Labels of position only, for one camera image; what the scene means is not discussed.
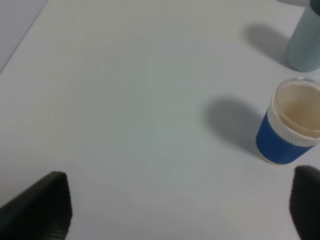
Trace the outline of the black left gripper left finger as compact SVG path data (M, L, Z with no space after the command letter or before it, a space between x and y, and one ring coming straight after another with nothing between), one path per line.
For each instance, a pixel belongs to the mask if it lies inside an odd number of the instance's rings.
M72 217L67 174L53 171L0 208L0 238L64 240Z

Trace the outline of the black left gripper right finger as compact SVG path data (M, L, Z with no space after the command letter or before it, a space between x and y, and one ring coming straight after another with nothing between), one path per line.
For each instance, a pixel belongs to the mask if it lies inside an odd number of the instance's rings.
M320 238L320 171L309 165L294 170L289 211L302 240Z

